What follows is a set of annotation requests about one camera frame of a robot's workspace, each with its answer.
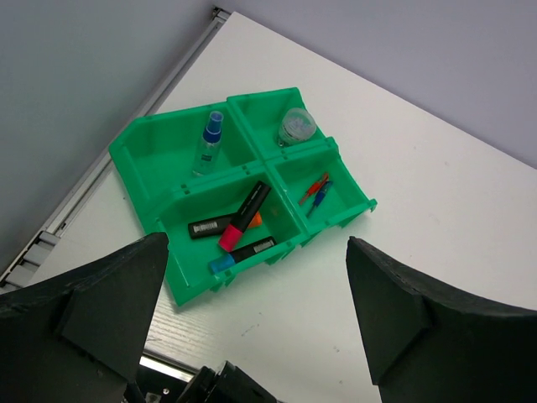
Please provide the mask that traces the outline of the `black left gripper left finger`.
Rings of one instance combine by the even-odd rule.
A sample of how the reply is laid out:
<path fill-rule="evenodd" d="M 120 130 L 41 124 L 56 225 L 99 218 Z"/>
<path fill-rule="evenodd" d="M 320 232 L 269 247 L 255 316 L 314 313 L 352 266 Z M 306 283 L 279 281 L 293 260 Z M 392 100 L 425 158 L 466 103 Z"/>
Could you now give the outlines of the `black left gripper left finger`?
<path fill-rule="evenodd" d="M 119 402 L 164 279 L 165 233 L 1 296 L 3 402 Z"/>

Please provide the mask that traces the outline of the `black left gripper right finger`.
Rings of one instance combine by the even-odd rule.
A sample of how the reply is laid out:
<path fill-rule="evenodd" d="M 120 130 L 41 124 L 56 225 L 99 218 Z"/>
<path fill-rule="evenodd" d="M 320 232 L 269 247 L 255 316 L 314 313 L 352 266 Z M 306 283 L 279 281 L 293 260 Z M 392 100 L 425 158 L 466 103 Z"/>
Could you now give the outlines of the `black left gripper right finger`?
<path fill-rule="evenodd" d="M 534 402 L 536 312 L 457 289 L 351 237 L 347 275 L 383 402 Z"/>

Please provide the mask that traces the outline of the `blue gel pen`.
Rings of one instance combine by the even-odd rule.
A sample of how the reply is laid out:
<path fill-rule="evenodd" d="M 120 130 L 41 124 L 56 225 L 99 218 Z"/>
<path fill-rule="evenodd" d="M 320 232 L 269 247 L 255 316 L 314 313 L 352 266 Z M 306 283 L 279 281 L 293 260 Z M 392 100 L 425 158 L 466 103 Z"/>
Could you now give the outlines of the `blue gel pen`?
<path fill-rule="evenodd" d="M 331 189 L 332 185 L 333 185 L 333 181 L 327 181 L 317 191 L 317 193 L 315 194 L 314 201 L 311 204 L 310 210 L 306 214 L 307 217 L 310 217 L 312 213 L 314 212 L 314 210 L 322 203 L 327 192 Z"/>

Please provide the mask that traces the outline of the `red gel pen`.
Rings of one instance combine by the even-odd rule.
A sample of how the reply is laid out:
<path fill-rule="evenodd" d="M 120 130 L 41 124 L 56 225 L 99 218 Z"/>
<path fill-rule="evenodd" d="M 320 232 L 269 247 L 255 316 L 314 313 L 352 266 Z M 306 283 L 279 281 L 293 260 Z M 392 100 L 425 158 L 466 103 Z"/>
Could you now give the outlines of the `red gel pen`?
<path fill-rule="evenodd" d="M 318 190 L 320 190 L 323 185 L 325 185 L 325 183 L 328 181 L 329 179 L 329 175 L 327 172 L 323 173 L 322 176 L 317 180 L 315 181 L 305 192 L 305 194 L 301 197 L 301 199 L 299 200 L 299 204 L 300 205 L 303 205 L 305 203 L 305 201 L 310 197 L 310 196 L 313 196 L 315 195 Z"/>

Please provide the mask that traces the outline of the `pink cap black highlighter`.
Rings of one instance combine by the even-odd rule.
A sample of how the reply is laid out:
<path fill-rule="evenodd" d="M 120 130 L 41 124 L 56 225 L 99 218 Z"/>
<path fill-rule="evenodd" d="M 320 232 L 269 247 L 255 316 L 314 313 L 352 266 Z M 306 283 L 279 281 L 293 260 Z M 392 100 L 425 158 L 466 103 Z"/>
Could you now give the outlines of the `pink cap black highlighter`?
<path fill-rule="evenodd" d="M 263 181 L 254 185 L 220 237 L 218 244 L 222 249 L 226 252 L 234 250 L 270 191 L 271 186 Z"/>

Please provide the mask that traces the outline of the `blue cap black highlighter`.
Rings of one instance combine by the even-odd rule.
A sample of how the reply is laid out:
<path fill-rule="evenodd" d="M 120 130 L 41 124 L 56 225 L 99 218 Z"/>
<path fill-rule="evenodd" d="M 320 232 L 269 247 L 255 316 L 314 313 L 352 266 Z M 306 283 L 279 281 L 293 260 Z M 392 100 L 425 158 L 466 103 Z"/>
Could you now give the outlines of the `blue cap black highlighter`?
<path fill-rule="evenodd" d="M 221 273 L 230 269 L 246 259 L 249 259 L 264 250 L 270 249 L 277 244 L 274 237 L 266 237 L 259 239 L 256 242 L 249 243 L 241 248 L 235 249 L 232 252 L 224 254 L 222 257 L 212 260 L 209 263 L 209 268 L 213 274 Z"/>

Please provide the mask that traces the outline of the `orange cap black highlighter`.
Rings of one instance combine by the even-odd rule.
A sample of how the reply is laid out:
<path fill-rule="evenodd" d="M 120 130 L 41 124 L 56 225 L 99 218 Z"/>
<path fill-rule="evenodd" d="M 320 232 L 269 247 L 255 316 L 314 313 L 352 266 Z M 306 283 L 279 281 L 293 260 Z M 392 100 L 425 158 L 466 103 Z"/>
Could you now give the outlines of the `orange cap black highlighter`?
<path fill-rule="evenodd" d="M 234 216 L 234 213 L 230 213 L 190 222 L 187 225 L 188 234 L 193 240 L 222 235 Z"/>

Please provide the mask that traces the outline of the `clear blue spray bottle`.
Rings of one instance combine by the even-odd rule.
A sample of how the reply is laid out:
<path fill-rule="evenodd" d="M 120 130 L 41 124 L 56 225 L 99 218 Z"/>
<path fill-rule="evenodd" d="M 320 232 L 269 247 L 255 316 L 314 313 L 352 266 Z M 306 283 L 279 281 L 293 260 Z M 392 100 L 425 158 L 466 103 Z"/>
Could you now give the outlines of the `clear blue spray bottle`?
<path fill-rule="evenodd" d="M 222 145 L 222 124 L 224 115 L 211 111 L 196 150 L 193 175 L 209 175 L 216 168 L 216 161 Z"/>

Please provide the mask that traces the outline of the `clear plastic bottle cap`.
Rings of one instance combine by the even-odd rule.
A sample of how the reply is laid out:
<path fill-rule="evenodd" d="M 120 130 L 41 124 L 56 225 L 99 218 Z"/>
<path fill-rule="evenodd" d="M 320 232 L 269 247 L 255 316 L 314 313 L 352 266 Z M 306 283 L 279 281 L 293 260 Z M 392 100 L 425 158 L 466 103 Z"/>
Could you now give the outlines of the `clear plastic bottle cap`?
<path fill-rule="evenodd" d="M 280 147 L 309 140 L 317 130 L 315 119 L 303 108 L 291 108 L 280 124 L 276 143 Z"/>

